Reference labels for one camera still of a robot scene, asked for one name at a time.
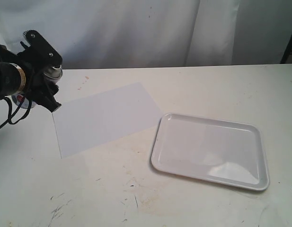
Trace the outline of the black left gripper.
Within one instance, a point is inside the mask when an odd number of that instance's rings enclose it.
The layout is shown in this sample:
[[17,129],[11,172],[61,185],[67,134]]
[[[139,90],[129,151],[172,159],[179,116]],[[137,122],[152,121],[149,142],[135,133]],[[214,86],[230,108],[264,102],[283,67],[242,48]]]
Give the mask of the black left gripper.
[[43,71],[45,64],[59,67],[62,65],[61,55],[36,30],[23,33],[26,40],[21,41],[22,51],[17,53],[19,58],[18,70],[21,73],[21,84],[18,91],[29,91],[27,99],[43,106],[51,113],[61,107],[54,95],[59,87],[50,81],[45,81]]

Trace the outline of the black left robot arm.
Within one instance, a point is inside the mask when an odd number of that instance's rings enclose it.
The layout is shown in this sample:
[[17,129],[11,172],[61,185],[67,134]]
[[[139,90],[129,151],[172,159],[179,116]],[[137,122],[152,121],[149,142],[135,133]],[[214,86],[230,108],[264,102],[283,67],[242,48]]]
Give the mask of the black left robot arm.
[[23,51],[14,54],[0,44],[0,100],[21,94],[50,112],[61,104],[54,96],[62,77],[62,56],[36,30],[23,33]]

